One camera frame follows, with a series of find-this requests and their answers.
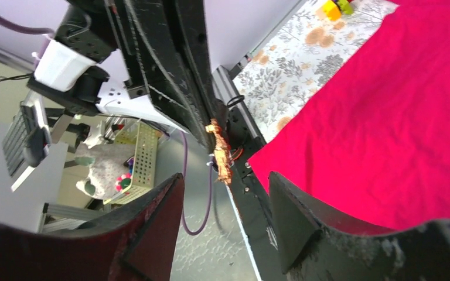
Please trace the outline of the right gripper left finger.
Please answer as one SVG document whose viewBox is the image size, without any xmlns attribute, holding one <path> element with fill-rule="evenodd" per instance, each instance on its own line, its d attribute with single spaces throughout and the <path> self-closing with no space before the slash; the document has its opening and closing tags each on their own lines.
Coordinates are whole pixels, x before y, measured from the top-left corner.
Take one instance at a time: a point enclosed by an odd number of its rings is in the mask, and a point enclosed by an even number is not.
<svg viewBox="0 0 450 281">
<path fill-rule="evenodd" d="M 75 229 L 36 234 L 0 224 L 0 280 L 169 280 L 184 189 L 176 173 Z"/>
</svg>

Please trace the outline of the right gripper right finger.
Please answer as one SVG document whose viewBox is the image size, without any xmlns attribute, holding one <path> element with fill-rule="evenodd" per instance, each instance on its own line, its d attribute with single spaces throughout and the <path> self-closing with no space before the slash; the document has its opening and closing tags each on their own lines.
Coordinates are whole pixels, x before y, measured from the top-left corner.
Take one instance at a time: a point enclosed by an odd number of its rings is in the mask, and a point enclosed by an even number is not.
<svg viewBox="0 0 450 281">
<path fill-rule="evenodd" d="M 291 280 L 450 280 L 450 220 L 404 231 L 370 224 L 272 172 L 281 268 Z"/>
</svg>

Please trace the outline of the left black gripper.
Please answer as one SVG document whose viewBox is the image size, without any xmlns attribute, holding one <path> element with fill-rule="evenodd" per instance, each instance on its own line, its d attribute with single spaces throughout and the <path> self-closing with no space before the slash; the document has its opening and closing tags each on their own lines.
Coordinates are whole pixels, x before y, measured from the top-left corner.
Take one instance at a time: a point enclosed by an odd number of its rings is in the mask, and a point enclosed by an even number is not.
<svg viewBox="0 0 450 281">
<path fill-rule="evenodd" d="M 203 1 L 70 1 L 66 44 L 105 60 L 122 53 L 135 105 L 136 92 L 157 112 L 188 131 L 212 153 L 215 137 L 205 127 L 225 126 L 227 109 L 210 84 Z"/>
</svg>

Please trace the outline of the orange glitter brooch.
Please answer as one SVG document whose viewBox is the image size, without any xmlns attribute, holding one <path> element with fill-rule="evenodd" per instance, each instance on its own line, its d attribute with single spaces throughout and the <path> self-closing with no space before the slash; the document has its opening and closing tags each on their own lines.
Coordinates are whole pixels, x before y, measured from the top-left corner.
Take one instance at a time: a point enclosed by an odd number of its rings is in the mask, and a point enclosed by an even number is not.
<svg viewBox="0 0 450 281">
<path fill-rule="evenodd" d="M 224 183 L 226 186 L 231 184 L 233 172 L 231 171 L 230 147 L 227 141 L 223 138 L 221 132 L 222 128 L 218 121 L 214 118 L 210 120 L 210 124 L 205 126 L 207 133 L 212 133 L 215 138 L 215 147 L 213 155 L 218 170 L 217 181 Z"/>
</svg>

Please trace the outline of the red t-shirt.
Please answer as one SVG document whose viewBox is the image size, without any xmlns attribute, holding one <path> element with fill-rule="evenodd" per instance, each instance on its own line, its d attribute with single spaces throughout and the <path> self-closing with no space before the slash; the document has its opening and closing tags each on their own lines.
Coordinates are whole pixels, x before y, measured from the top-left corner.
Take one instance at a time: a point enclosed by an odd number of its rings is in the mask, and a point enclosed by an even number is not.
<svg viewBox="0 0 450 281">
<path fill-rule="evenodd" d="M 250 165 L 389 229 L 450 219 L 450 1 L 398 1 Z"/>
</svg>

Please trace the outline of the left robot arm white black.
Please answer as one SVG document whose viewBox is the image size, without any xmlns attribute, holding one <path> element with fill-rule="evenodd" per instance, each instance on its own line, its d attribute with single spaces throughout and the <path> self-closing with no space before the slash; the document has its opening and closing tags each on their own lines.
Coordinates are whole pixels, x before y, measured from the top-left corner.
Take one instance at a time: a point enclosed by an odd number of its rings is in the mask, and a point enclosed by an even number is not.
<svg viewBox="0 0 450 281">
<path fill-rule="evenodd" d="M 123 115 L 180 129 L 212 152 L 213 89 L 203 1 L 70 1 L 28 87 L 71 114 Z"/>
</svg>

